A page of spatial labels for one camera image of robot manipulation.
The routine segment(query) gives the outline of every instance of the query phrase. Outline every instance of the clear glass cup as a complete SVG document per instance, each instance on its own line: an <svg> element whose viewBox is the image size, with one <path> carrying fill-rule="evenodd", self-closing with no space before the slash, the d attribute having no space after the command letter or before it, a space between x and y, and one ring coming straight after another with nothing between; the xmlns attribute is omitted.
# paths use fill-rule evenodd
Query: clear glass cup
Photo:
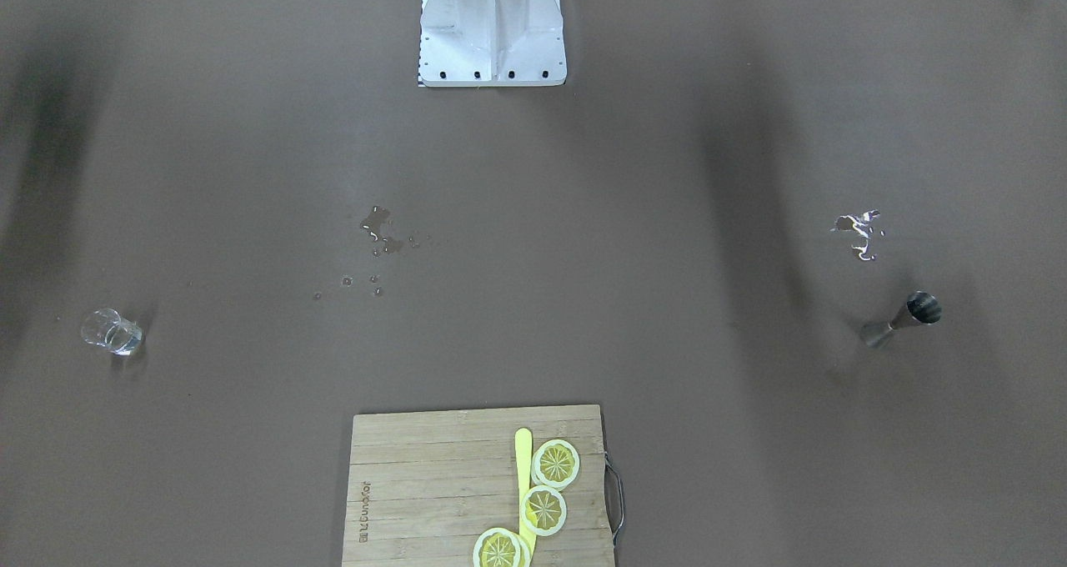
<svg viewBox="0 0 1067 567"><path fill-rule="evenodd" d="M107 348L113 355L129 357L141 346L144 331L123 318L113 309L100 309L85 315L81 322L81 338L94 346Z"/></svg>

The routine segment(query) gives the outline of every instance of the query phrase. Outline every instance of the jigger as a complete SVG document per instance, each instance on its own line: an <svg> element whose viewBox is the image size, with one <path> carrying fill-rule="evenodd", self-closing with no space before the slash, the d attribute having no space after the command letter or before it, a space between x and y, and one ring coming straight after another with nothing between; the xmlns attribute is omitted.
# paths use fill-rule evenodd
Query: jigger
<svg viewBox="0 0 1067 567"><path fill-rule="evenodd" d="M871 348L885 346L889 338L904 328L914 326L930 326L941 320L941 303L934 295L918 290L911 293L908 300L890 321L874 322L863 326L860 337Z"/></svg>

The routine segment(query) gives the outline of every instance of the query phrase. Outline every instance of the bamboo cutting board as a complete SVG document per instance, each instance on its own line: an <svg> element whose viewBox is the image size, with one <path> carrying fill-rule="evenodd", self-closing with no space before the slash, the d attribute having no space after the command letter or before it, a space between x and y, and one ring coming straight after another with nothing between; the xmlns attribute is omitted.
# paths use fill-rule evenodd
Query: bamboo cutting board
<svg viewBox="0 0 1067 567"><path fill-rule="evenodd" d="M563 529L538 537L531 566L615 567L596 405L356 415L343 566L468 567L484 530L517 532L519 427L534 451L563 438L582 458Z"/></svg>

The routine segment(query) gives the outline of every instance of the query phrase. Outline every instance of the table surface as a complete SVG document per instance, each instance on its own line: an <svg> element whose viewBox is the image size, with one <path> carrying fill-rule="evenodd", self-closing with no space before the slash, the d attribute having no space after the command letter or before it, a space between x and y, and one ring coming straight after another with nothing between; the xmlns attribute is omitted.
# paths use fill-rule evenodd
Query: table surface
<svg viewBox="0 0 1067 567"><path fill-rule="evenodd" d="M0 0L0 564L333 567L353 414L584 403L621 566L1067 563L1067 1L562 0L480 91L418 3Z"/></svg>

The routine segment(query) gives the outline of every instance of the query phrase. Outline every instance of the yellow utensil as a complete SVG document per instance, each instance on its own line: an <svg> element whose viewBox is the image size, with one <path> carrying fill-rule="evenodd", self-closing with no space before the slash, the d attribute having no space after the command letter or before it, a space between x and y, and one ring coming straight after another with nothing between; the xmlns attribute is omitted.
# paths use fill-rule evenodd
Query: yellow utensil
<svg viewBox="0 0 1067 567"><path fill-rule="evenodd" d="M534 546L537 545L537 534L523 523L523 497L530 489L530 461L534 460L534 435L526 427L515 430L515 470L519 472L519 537L530 547L530 560L534 558Z"/></svg>

